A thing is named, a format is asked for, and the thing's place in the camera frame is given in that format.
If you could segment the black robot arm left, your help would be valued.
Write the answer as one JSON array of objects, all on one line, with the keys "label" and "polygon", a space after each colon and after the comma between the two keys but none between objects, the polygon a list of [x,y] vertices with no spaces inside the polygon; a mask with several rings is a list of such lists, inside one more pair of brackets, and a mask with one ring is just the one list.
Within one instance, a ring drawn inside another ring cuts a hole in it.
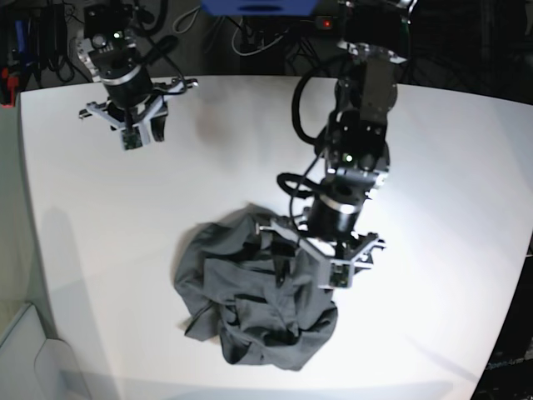
[{"label": "black robot arm left", "polygon": [[291,120],[296,135],[311,144],[325,175],[284,172],[278,186],[291,199],[311,199],[300,215],[273,217],[258,227],[271,237],[278,284],[283,284],[300,251],[317,265],[319,288],[348,288],[360,271],[372,267],[372,254],[386,242],[375,232],[359,234],[357,219],[365,203],[384,184],[391,165],[386,141],[388,114],[397,100],[396,66],[411,55],[412,1],[342,1],[341,53],[322,63],[339,64],[335,104],[321,132],[310,137],[301,125],[301,96],[311,75],[296,85]]}]

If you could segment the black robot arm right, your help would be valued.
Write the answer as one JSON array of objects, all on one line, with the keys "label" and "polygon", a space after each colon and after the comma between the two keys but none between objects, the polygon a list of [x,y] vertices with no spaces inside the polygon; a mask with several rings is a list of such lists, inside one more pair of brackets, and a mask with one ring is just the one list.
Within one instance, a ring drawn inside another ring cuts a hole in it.
[{"label": "black robot arm right", "polygon": [[197,85],[170,58],[177,37],[153,39],[164,28],[168,7],[161,1],[157,15],[138,1],[88,1],[83,8],[76,53],[107,99],[87,103],[78,116],[104,120],[125,151],[163,142],[168,101]]}]

